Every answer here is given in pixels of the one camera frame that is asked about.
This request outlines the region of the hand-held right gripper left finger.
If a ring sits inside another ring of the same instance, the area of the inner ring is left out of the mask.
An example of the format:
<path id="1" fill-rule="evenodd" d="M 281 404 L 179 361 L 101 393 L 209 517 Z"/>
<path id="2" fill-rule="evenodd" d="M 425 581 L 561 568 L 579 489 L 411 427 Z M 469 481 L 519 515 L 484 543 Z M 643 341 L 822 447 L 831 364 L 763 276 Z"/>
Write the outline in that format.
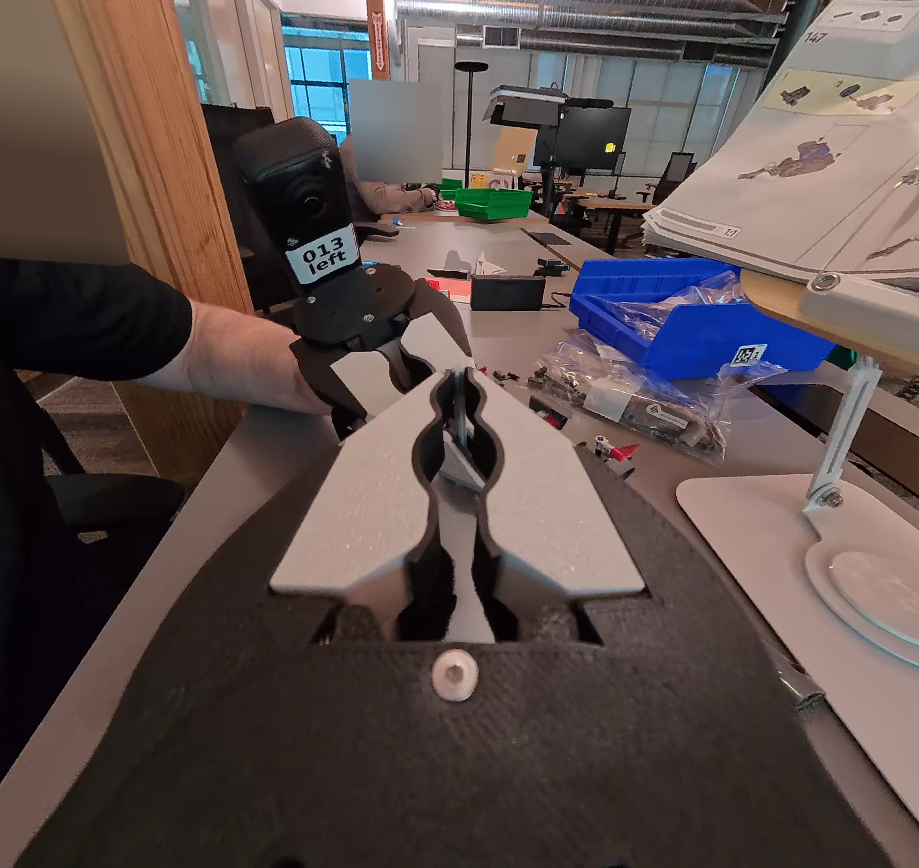
<path id="1" fill-rule="evenodd" d="M 432 479 L 445 458 L 450 372 L 343 441 L 270 580 L 277 594 L 370 609 L 386 636 L 441 639 L 456 596 Z"/>

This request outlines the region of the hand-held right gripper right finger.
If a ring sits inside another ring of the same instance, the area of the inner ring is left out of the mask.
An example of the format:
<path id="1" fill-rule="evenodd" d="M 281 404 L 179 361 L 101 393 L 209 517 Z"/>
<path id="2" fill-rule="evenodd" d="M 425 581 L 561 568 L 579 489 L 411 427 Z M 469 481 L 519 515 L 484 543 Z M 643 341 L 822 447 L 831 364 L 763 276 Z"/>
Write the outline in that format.
<path id="1" fill-rule="evenodd" d="M 645 591 L 575 446 L 476 369 L 464 398 L 483 482 L 472 577 L 494 639 L 517 640 L 546 609 Z"/>

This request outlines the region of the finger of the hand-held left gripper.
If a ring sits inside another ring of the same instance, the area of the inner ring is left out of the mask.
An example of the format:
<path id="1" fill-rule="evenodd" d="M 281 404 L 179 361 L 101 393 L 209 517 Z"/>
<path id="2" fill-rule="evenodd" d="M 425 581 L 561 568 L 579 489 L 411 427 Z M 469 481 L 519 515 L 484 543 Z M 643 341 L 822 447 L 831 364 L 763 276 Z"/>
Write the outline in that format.
<path id="1" fill-rule="evenodd" d="M 398 346 L 409 380 L 474 367 L 462 316 L 444 294 L 415 286 L 407 312 L 409 323 Z"/>
<path id="2" fill-rule="evenodd" d="M 424 358 L 410 355 L 401 347 L 392 352 L 350 352 L 331 369 L 360 403 L 367 423 L 381 415 L 404 423 L 431 422 L 430 402 L 408 397 L 401 389 L 404 383 L 419 383 L 430 376 L 431 365 Z"/>

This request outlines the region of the person's left forearm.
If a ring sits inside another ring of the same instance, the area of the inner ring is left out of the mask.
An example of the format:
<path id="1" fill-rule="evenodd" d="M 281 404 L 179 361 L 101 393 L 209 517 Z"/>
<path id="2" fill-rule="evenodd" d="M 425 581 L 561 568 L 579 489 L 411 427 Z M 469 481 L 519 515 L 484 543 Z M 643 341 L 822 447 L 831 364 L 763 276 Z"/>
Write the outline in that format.
<path id="1" fill-rule="evenodd" d="M 10 367 L 285 408 L 297 396 L 280 326 L 197 304 L 135 265 L 2 259 Z"/>

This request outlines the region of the large lego vehicle assembly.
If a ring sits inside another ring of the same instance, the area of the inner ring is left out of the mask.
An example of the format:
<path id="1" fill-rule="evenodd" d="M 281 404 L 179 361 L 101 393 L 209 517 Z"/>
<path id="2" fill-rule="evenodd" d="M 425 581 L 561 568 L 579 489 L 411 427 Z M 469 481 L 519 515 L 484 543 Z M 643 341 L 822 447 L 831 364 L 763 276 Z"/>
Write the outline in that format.
<path id="1" fill-rule="evenodd" d="M 594 453 L 619 479 L 626 479 L 635 471 L 634 455 L 639 445 L 616 447 L 603 435 L 594 439 Z"/>

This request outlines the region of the clear bag with lego pieces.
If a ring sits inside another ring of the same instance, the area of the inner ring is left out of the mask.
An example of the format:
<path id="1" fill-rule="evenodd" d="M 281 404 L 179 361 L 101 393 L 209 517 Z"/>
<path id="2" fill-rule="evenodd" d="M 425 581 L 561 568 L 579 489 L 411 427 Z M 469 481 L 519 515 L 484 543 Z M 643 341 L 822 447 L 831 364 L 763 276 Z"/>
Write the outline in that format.
<path id="1" fill-rule="evenodd" d="M 585 331 L 541 356 L 527 380 L 575 408 L 637 432 L 709 465 L 722 466 L 734 403 L 786 372 L 754 361 L 724 365 L 713 377 L 667 381 Z"/>

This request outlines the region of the lego instruction booklet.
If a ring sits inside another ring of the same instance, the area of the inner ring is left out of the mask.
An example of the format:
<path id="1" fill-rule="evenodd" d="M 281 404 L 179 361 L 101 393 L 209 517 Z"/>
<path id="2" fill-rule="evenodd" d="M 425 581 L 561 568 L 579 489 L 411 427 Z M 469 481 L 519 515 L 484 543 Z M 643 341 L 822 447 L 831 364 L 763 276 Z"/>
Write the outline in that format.
<path id="1" fill-rule="evenodd" d="M 918 2 L 833 0 L 644 241 L 777 277 L 917 280 Z"/>

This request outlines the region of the person's left hand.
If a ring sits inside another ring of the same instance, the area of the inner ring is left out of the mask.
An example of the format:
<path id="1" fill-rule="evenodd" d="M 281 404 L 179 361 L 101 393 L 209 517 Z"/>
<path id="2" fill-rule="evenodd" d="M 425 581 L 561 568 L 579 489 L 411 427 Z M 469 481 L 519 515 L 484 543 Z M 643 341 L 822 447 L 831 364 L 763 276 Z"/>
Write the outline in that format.
<path id="1" fill-rule="evenodd" d="M 269 357 L 265 405 L 312 416 L 330 416 L 332 408 L 306 382 L 292 346 L 298 340 L 290 328 L 268 323 Z"/>

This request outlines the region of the black box device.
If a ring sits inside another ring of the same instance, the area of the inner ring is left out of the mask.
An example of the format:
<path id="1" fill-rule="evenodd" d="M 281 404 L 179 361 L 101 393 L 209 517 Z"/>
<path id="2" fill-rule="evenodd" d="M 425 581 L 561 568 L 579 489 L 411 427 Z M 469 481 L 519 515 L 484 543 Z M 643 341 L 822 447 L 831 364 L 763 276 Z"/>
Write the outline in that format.
<path id="1" fill-rule="evenodd" d="M 474 276 L 471 279 L 472 311 L 532 312 L 544 306 L 543 276 Z"/>

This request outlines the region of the green plastic bin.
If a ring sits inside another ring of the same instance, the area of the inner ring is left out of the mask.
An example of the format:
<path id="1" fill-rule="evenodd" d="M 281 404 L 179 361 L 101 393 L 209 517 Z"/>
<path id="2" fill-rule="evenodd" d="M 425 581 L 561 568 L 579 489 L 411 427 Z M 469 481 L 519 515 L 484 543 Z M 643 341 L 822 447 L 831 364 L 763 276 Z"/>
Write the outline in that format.
<path id="1" fill-rule="evenodd" d="M 509 188 L 460 188 L 454 204 L 459 215 L 480 221 L 524 219 L 529 213 L 533 193 Z"/>

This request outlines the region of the black floor lamp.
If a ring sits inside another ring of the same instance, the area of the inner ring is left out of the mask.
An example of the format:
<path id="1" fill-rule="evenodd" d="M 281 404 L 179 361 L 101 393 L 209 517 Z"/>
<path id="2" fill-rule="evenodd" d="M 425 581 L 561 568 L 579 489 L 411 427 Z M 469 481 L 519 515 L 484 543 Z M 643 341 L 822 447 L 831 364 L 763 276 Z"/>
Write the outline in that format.
<path id="1" fill-rule="evenodd" d="M 466 132 L 465 132 L 465 151 L 464 151 L 464 187 L 469 188 L 471 180 L 471 142 L 472 142 L 472 116 L 473 116 L 473 95 L 474 80 L 477 74 L 486 72 L 488 64 L 480 60 L 458 60 L 454 64 L 454 71 L 464 74 L 467 77 L 467 109 L 466 109 Z"/>

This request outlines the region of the white book stand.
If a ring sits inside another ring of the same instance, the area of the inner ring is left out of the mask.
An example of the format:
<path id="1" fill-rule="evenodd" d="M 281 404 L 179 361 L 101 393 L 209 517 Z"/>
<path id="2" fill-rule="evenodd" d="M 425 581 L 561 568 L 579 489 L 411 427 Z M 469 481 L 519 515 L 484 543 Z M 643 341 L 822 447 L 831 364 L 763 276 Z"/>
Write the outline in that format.
<path id="1" fill-rule="evenodd" d="M 741 282 L 759 310 L 859 357 L 811 477 L 687 480 L 676 498 L 917 817 L 918 532 L 841 479 L 881 363 L 917 368 L 917 269 L 823 269 L 807 285 L 744 270 Z"/>

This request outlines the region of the blue bin with white tag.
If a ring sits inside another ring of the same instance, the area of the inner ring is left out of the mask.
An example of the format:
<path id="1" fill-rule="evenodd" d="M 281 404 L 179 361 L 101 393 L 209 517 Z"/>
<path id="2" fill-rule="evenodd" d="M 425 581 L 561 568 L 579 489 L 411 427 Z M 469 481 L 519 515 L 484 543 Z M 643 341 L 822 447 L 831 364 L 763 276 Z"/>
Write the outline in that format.
<path id="1" fill-rule="evenodd" d="M 764 359 L 788 371 L 816 369 L 833 344 L 770 318 L 749 303 L 679 305 L 651 340 L 612 312 L 620 303 L 655 305 L 735 266 L 705 258 L 591 259 L 572 289 L 579 328 L 667 380 L 712 378 L 726 365 Z"/>

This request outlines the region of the black monitor on stand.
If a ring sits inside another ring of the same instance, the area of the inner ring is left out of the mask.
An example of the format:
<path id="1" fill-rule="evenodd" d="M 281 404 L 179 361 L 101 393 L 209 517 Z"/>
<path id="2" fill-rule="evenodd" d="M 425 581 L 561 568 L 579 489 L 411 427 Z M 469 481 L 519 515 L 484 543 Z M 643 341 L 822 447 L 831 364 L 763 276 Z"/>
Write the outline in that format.
<path id="1" fill-rule="evenodd" d="M 538 130 L 534 165 L 554 165 L 567 173 L 614 171 L 630 115 L 628 107 L 563 107 L 557 127 Z"/>

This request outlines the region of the clear plastic bag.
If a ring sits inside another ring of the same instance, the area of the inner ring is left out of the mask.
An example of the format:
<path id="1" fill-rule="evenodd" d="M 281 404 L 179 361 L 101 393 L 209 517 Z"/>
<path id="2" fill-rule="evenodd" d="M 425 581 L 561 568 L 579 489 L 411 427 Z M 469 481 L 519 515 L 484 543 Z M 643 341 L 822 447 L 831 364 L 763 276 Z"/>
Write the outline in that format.
<path id="1" fill-rule="evenodd" d="M 698 284 L 683 288 L 655 302 L 599 300 L 606 312 L 636 330 L 647 340 L 652 339 L 660 331 L 677 308 L 729 306 L 749 302 L 739 275 L 730 270 L 708 277 Z"/>

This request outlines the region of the person's black-clothed body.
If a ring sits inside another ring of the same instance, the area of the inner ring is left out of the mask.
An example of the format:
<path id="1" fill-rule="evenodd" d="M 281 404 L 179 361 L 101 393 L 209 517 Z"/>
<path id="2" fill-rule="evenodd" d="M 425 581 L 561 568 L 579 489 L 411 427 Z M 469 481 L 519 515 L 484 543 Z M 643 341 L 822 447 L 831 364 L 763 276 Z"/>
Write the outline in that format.
<path id="1" fill-rule="evenodd" d="M 1 770 L 10 768 L 79 663 L 76 541 L 45 481 L 16 373 L 1 385 Z"/>

